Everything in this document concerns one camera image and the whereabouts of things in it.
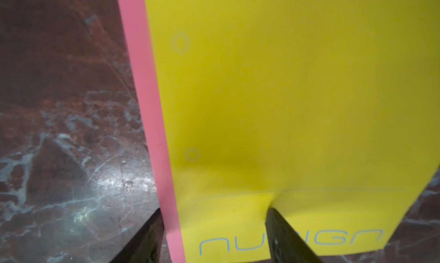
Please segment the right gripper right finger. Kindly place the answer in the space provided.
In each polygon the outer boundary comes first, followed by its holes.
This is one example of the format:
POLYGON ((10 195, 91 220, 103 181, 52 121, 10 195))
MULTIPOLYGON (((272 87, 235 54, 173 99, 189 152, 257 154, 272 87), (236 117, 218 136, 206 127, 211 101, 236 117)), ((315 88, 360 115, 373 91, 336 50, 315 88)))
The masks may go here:
POLYGON ((268 209, 265 227, 273 263, 322 263, 275 208, 268 209))

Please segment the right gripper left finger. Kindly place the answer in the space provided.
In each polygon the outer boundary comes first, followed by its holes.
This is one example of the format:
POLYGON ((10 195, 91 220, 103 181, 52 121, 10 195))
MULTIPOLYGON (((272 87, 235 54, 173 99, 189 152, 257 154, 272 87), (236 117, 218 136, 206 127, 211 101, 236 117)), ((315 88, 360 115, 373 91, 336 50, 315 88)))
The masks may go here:
POLYGON ((158 263, 164 234, 159 208, 110 263, 158 263))

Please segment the yellow notebook pink spine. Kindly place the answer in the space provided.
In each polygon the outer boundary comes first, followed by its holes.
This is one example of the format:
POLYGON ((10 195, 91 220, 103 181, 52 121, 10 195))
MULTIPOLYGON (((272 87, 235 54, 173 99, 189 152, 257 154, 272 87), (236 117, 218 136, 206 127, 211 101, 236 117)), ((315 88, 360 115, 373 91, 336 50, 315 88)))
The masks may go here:
POLYGON ((118 0, 175 263, 382 249, 440 165, 440 0, 118 0))

